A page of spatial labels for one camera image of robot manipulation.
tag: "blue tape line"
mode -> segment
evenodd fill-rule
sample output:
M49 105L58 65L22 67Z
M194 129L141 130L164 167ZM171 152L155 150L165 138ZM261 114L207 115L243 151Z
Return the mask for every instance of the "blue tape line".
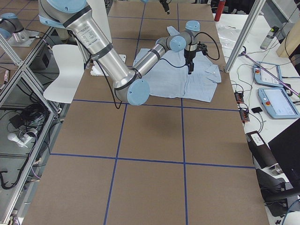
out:
M141 162L154 162L154 163L170 163L170 164L183 164L183 162L176 161L164 161L164 160L152 160L152 159L139 159L139 158L124 158L124 157L110 157L110 156L92 156L92 155L78 155L78 154L66 154L66 153L51 153L52 156L69 156L69 157L83 157L83 158L102 158L102 159L117 159L127 161L141 161ZM189 163L185 162L186 165L203 165L203 166L214 166L214 167L230 167L230 168L242 168L242 169L255 169L253 166L246 165L223 165L223 164L209 164L209 163Z
M187 170L186 170L186 150L184 138L184 118L183 118L183 101L181 98L181 128L182 128L182 153L183 153L183 178L184 178L184 200L186 211L186 225L188 225L188 191L187 191Z
M29 3L30 3L30 1L28 1L28 3L21 9L20 12L22 12L22 10L23 10L26 6L28 6Z
M141 19L140 17L126 17L126 16L108 16L109 18L124 18L124 19ZM144 17L142 15L142 19L148 19L148 20L179 20L179 21L190 21L190 20L185 20L185 19L167 19L167 18L148 18ZM196 21L202 21L202 22L215 22L213 20L196 20Z
M169 163L169 164L183 164L183 162L176 161L164 161L164 160L154 160L154 159L140 159L140 158L118 158L119 160L126 161L139 161L139 162L150 162L150 163Z
M96 103L109 103L113 104L114 102L109 101L96 101L96 100L85 100L85 99L73 99L73 101L77 102L96 102ZM238 112L237 109L217 109L217 108L204 108L204 107L192 107L192 106L177 106L177 105L151 105L151 104L143 104L144 106L157 106L157 107L173 107L173 108L181 108L184 109L203 109L203 110L216 110L216 111L230 111L230 112Z
M82 157L82 158L104 158L104 159L116 159L116 157L110 156L91 156L91 155L77 155L77 154L65 154L65 153L53 153L52 156L72 156L72 157Z
M4 7L5 9L13 9L13 10L20 10L19 8L6 8L6 7ZM25 10L35 10L35 11L38 11L38 9L34 9L34 8L23 8L23 9L25 9Z
M192 106L184 106L185 109L205 109L205 110L217 110L217 111L231 111L231 112L238 112L237 109L216 109L216 108L202 108L202 107L192 107Z
M110 103L110 104L114 104L114 102L96 101L96 100L85 100L85 99L73 99L73 101L76 101L76 102L96 102L96 103Z
M203 166L214 166L214 167L230 167L230 168L241 168L241 169L255 169L254 166L245 165L222 165L222 164L207 164L207 163L186 163L187 165L203 165Z
M150 104L143 104L144 106L157 106L157 107L171 107L171 108L181 108L181 106L176 105L150 105Z
M6 6L8 6L11 2L12 2L13 0L11 0L8 4L6 4L5 5L5 7L3 7L3 8L6 8Z
M121 131L120 131L120 138L119 138L119 143L118 143L118 148L117 148L117 153L116 153L116 159L114 161L114 166L113 166L112 181L111 181L111 186L109 188L109 194L108 194L108 199L107 199L107 205L106 205L106 211L105 211L105 217L104 217L103 225L106 225L106 221L107 221L109 203L110 203L111 196L112 196L112 191L113 191L113 181L114 181L114 176L115 176L115 173L116 173L118 155L119 155L119 150L120 150L120 145L121 145L121 140L122 140L122 135L123 135L123 128L124 128L124 123L125 123L125 118L126 118L126 111L127 111L127 105L125 105L125 109L124 109L123 121L122 121L122 126L121 126Z
M112 39L124 39L124 40L142 40L142 41L157 41L157 39L146 39L146 38L131 38L131 37L112 37ZM202 41L201 43L209 43L214 44L212 41Z

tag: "wire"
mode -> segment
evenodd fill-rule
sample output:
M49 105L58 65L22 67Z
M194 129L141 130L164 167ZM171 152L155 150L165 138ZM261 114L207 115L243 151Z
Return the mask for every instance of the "wire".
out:
M40 36L30 36L29 38L38 38L38 39L41 39L45 42L45 44L48 46L48 48L50 48L52 50L52 46L42 37Z
M197 34L195 35L194 38L196 39L196 37L197 37L199 34L205 34L205 35L207 35L207 36L215 43L215 45L216 45L216 47L217 47L217 55L218 55L218 57L217 57L216 59L214 59L214 58L210 57L210 56L208 55L208 53L207 53L207 57L209 57L209 58L212 59L212 60L218 60L218 59L220 59L220 50L219 50L219 47L218 47L218 45L217 45L215 39L214 39L211 35L209 35L209 34L206 33L206 32L203 32L203 31L197 33Z
M260 133L262 131L262 128L263 128L263 123L261 123L261 121L256 117L254 116L252 113L249 112L249 114L251 116L253 116L255 119L257 119L257 121L259 122L259 130L258 130L258 133Z
M53 79L53 78L50 78L50 77L46 76L45 74L42 74L42 73L39 73L39 72L34 72L34 73L35 73L35 74L41 74L42 76L48 78L49 80L52 80L52 81L55 80L55 79Z
M253 89L253 86L252 86L252 84L253 84L253 82L254 82L254 76L253 76L253 79L252 79L252 82L251 82L251 84L249 84L248 82L246 82L246 81L243 81L243 80L241 80L240 79L240 74L239 74L239 68L241 67L241 66L243 66L243 65L247 65L247 66L251 66L251 67L254 67L253 65L249 65L249 64L241 64L238 68L237 68L237 70L236 70L236 73L238 74L238 80L239 81L241 81L241 82L244 82L244 83L246 83L246 84L248 84L251 88L250 88L250 93L249 93L249 97L248 97L248 105L250 106L250 96L251 96L251 92L252 92L252 89Z
M100 69L101 69L101 71L102 71L102 73L103 73L103 75L104 75L104 77L105 77L105 79L106 79L106 82L107 82L107 84L108 84L109 90L111 91L114 106L116 107L116 109L120 109L120 108L121 108L122 101L120 101L119 106L117 106L116 99L115 99L114 94L113 94L113 89L112 89L111 84L109 83L109 81L108 81L108 79L107 79L107 75L106 75L106 73L104 72L104 70L102 69L100 63L99 63L98 61L96 61L96 62L97 62L97 64L98 64L98 66L100 67Z
M11 71L10 69L8 69L8 68L5 68L5 67L0 67L0 68L7 69L8 71Z
M50 84L50 83L52 83L52 82L53 82L53 81L49 81L49 82L47 82L47 83L43 83L42 85L45 86L45 85Z
M90 53L90 51L82 44L82 42L76 37L76 35L73 34L73 36L74 36L74 37L77 39L77 41L85 48L85 50L86 50L88 53ZM107 84L108 84L109 90L110 90L111 95L112 95L112 98L113 98L114 106L116 107L116 109L120 109L120 108L121 108L122 101L120 101L119 106L117 106L117 102L116 102L116 99L115 99L114 94L113 94L113 89L112 89L112 87L111 87L111 84L110 84L109 81L108 81L107 75L106 75L106 73L104 72L104 70L102 69L102 66L100 65L100 63L99 63L98 61L96 61L96 62L97 62L97 64L98 64L98 66L100 67L100 69L101 69L101 71L102 71L102 73L103 73L103 75L104 75L104 77L105 77L105 80L106 80L106 82L107 82Z
M166 61L167 63L169 63L172 67L175 67L175 68L183 68L185 66L185 64L181 67L177 67L177 66L174 66L172 63L170 63L168 60L164 59L164 58L161 58L160 60L164 60Z
M49 144L46 141L43 141L43 143L45 143L47 145L47 148L49 150L49 155L51 155L51 150L50 150Z
M9 112L5 113L3 116L1 116L0 121L3 119L3 117L5 117L5 116L6 116L7 114L9 114L9 113L17 113L17 114L20 115L20 113L18 113L18 112L16 112L16 111L9 111Z
M279 44L279 42L276 43L276 45L274 45L274 46L272 45L273 47L268 48L268 49L266 49L266 50L264 50L264 51L248 52L247 54L253 54L253 53L265 53L266 51L268 51L268 50L270 50L270 49L272 49L272 48L275 48L278 44Z
M296 201L294 201L294 202L291 204L291 206L288 208L288 210L286 211L285 217L283 218L283 221L282 221L282 224L281 224L281 225L284 225L285 220L286 220L286 217L287 217L287 214L290 212L292 206L293 206L294 204L296 204L296 202L300 202L300 199L297 199Z
M46 35L46 36L54 43L54 45L56 45L56 43L53 41L53 39L52 39L48 34L46 34L46 33L44 33L44 32L41 32L41 31L39 31L39 30L31 30L31 29L28 29L28 28L26 28L26 30L35 31L35 32L40 32L40 33Z
M287 49L286 49L286 41L287 41L287 36L289 35L289 33L290 33L290 31L286 34L286 37L285 37L285 52L286 52L288 58L290 58L290 55L289 55L289 53L287 53Z
M259 114L259 116L260 116L260 117L261 117L261 119L262 119L262 128L261 128L261 130L259 130L259 131L258 131L258 133L260 133L260 132L262 132L262 131L263 131L263 125L264 125L264 121L263 121L263 117L262 117L261 113L259 112L258 114Z
M239 87L242 88L242 90L240 90L240 92L244 93L244 88L242 87L242 85L239 85L238 83L232 83L231 85L236 85L236 87L235 87L235 92L237 92L237 91L236 91L236 88L237 88L237 86L239 86Z
M284 78L284 79L300 79L300 76L291 76L291 77L282 76L282 78Z

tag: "black cable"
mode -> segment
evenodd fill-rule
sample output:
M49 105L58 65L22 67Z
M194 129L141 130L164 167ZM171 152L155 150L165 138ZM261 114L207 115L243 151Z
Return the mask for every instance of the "black cable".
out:
M31 87L24 81L21 79L21 83L24 85L24 87L30 91L30 95L29 95L29 99L33 102L33 103L40 103L41 101L39 100L39 97L33 92L33 90L31 89Z
M34 72L34 73L35 73L35 74L41 74L42 76L48 78L49 80L52 80L52 81L55 80L55 79L53 79L53 78L50 78L50 77L46 76L45 74L42 74L42 73L39 73L39 72Z
M78 42L85 48L85 50L86 50L88 53L90 53L90 51L82 44L82 42L76 37L76 35L73 34L73 36L74 36L74 37L78 40ZM110 90L110 92L111 92L111 94L112 94L114 106L116 107L116 109L120 109L120 108L121 108L122 101L120 101L119 106L117 106L117 102L116 102L116 99L115 99L114 94L113 94L113 89L112 89L112 87L111 87L111 84L110 84L109 81L108 81L107 75L106 75L106 73L104 72L104 70L102 69L100 63L99 63L98 61L96 61L96 62L97 62L97 64L98 64L98 66L100 67L100 69L101 69L101 71L102 71L102 73L103 73L103 75L104 75L104 77L105 77L105 80L106 80L106 82L107 82L107 84L108 84L109 90Z
M172 63L170 63L168 60L164 59L164 58L161 58L160 60L164 60L166 61L167 63L169 63L172 67L175 67L175 68L183 68L185 66L185 64L181 67L177 67L177 66L174 66Z
M257 119L257 121L259 122L259 130L258 130L258 133L260 133L260 132L261 132L261 129L263 128L263 124L262 124L261 121L260 121L256 116L254 116L252 113L249 112L249 114L250 114L251 116L253 116L255 119Z
M1 116L0 121L3 119L3 117L5 117L9 113L17 113L20 115L20 113L18 113L17 111L9 111L9 112L6 112L3 116Z
M91 56L89 56L88 60L86 60L85 64L83 65L83 66L84 66L84 69L86 69L86 66L88 65L90 59L91 59Z
M8 69L8 68L5 68L5 67L0 67L0 68L7 69L8 71L10 71L10 69Z
M205 35L207 35L208 37L210 37L211 40L215 43L215 45L216 45L216 47L217 47L217 55L218 55L218 57L217 57L216 59L214 59L214 58L210 57L208 54L207 54L207 57L209 57L209 58L212 59L212 60L218 60L218 59L220 59L220 50L219 50L219 47L218 47L218 45L217 45L215 39L214 39L211 35L209 35L209 34L206 33L206 32L203 32L203 31L197 33L197 34L195 35L194 38L196 39L196 37L197 37L199 34L205 34Z
M261 113L259 112L258 114L259 114L259 116L260 116L261 119L262 119L262 128L261 128L261 130L258 131L258 132L260 133L260 132L263 131L263 125L264 125L264 122L263 122L263 117L262 117Z
M237 88L237 86L239 86L239 87L241 87L241 88L242 88L242 90L240 90L239 92L242 92L242 93L244 93L244 88L243 88L243 86L242 86L242 85L239 85L238 83L232 83L231 85L236 85L236 87L235 87L235 92L238 92L238 91L236 91L236 88Z
M41 103L34 103L24 108L21 116L25 121L37 122L46 116L46 110Z
M287 36L289 35L289 33L290 33L290 32L288 32L288 33L286 34L286 37L285 37L285 52L286 52L288 58L290 58L290 55L289 55L289 53L287 53L287 49L286 49L286 41L287 41Z
M42 85L43 86L45 86L45 85L47 85L47 84L49 84L49 83L52 83L53 81L49 81L49 82L47 82L47 83L43 83Z
M19 180L20 180L21 174L22 174L22 172L23 172L23 170L24 170L24 168L25 168L25 166L26 166L26 164L27 164L27 162L28 162L28 160L29 160L29 155L26 157L24 164L23 164L22 167L19 169L19 173L18 173L17 179L15 180L14 183L11 184L11 186L6 186L6 184L8 183L8 181L7 181L7 182L4 182L4 179L3 179L3 176L2 176L3 173L7 173L8 171L0 171L1 187L2 187L4 190L12 189L14 186L17 185L17 183L18 183Z
M30 94L28 94L27 92L25 92L18 84L17 87L20 89L21 92L23 92L25 95L30 97Z
M51 150L50 150L49 144L46 141L43 141L43 143L45 143L47 145L47 148L48 148L48 151L49 151L49 155L51 155Z
M46 33L44 33L44 32L41 32L41 31L39 31L39 30L31 30L31 29L28 29L28 28L26 28L25 30L30 30L30 31L40 32L40 33L46 35L46 36L54 43L54 45L56 45L56 43L53 41L53 39L50 37L50 35L48 35L48 34L46 34Z
M97 64L98 64L98 66L100 67L100 69L101 69L101 71L102 71L102 73L103 73L103 75L104 75L104 77L105 77L105 79L106 79L106 82L107 82L107 84L108 84L109 90L111 91L114 106L116 107L116 109L120 109L120 108L121 108L122 101L120 101L119 106L117 106L116 99L115 99L114 94L113 94L113 89L112 89L111 84L109 83L109 81L108 81L108 79L107 79L107 75L106 75L106 73L104 72L104 70L102 69L100 63L99 63L98 61L96 61L96 62L97 62Z
M29 99L33 102L33 103L37 103L38 100L35 99L34 97L32 97L31 94L28 94L27 92L25 92L18 84L17 87L20 89L21 92L23 92L25 95L27 95L29 97Z
M291 77L282 76L282 78L284 78L284 79L300 79L300 76L291 76Z

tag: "white cloth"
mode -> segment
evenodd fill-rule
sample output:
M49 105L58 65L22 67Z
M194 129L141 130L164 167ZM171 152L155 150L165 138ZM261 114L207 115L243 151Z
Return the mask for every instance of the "white cloth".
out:
M137 63L149 49L141 49L136 56ZM168 51L164 56L174 66L185 64L184 51ZM221 75L217 65L197 52L193 59L194 71L188 75L188 67L175 68L166 61L160 60L145 76L149 83L150 94L165 98L190 98L210 102L213 98Z

